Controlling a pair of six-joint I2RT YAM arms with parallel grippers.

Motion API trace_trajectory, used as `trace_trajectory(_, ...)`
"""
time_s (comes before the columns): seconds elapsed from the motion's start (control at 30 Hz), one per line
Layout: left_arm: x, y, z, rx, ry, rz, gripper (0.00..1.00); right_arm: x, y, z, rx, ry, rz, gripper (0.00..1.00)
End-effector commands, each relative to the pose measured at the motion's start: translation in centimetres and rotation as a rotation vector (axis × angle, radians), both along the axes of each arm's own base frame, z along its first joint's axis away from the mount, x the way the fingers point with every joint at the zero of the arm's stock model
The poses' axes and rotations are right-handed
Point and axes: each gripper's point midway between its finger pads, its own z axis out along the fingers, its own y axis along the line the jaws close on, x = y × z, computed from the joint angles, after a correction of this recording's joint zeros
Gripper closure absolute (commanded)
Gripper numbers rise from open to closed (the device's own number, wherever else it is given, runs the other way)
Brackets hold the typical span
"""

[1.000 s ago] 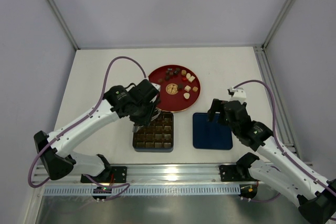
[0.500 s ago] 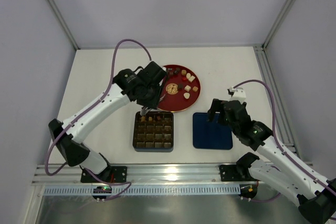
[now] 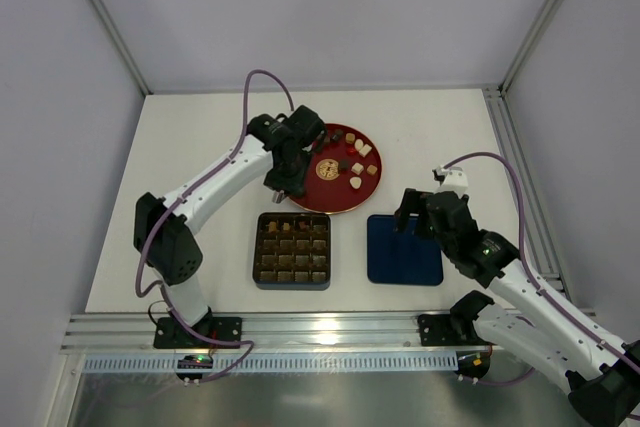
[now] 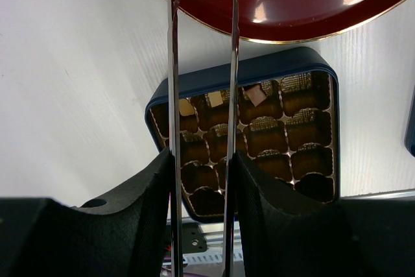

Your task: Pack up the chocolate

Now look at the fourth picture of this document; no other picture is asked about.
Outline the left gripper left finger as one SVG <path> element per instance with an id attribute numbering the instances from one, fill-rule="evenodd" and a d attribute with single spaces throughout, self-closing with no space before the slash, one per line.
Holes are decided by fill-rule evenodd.
<path id="1" fill-rule="evenodd" d="M 168 149 L 80 207 L 1 199 L 2 276 L 158 276 L 171 186 Z"/>

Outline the tan block chocolate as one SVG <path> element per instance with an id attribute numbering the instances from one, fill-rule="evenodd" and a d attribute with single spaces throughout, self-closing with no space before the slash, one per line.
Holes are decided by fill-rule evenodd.
<path id="1" fill-rule="evenodd" d="M 223 104 L 221 91 L 214 91 L 207 95 L 210 107 L 214 108 Z"/>

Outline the metal serving tongs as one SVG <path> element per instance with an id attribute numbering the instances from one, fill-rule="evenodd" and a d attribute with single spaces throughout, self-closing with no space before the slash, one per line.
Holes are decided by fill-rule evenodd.
<path id="1" fill-rule="evenodd" d="M 233 186 L 233 160 L 237 142 L 237 96 L 239 70 L 239 0 L 232 0 L 230 99 L 228 111 L 228 135 L 226 152 L 226 179 L 224 199 L 224 230 L 222 244 L 222 275 L 233 276 L 233 242 L 235 223 L 235 188 Z M 182 179 L 180 169 L 180 112 L 178 79 L 178 16 L 180 0 L 167 0 L 168 47 L 168 107 L 169 151 L 174 175 L 170 195 L 171 216 L 171 267 L 173 276 L 183 276 L 182 247 Z"/>

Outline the gold barrel chocolate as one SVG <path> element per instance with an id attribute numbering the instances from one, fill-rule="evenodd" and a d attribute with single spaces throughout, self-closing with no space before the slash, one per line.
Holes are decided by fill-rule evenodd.
<path id="1" fill-rule="evenodd" d="M 179 113 L 183 117 L 195 115 L 195 109 L 187 99 L 179 100 Z"/>

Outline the brown rectangular chocolate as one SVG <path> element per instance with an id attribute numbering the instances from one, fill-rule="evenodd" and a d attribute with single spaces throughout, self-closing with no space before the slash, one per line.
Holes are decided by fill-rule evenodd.
<path id="1" fill-rule="evenodd" d="M 267 95 L 260 84 L 245 86 L 244 91 L 254 106 L 259 106 L 267 99 Z"/>

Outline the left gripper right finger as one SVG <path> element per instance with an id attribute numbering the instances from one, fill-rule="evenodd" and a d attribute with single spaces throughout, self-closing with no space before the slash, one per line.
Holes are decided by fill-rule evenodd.
<path id="1" fill-rule="evenodd" d="M 234 156 L 247 276 L 413 276 L 414 202 L 322 204 Z"/>

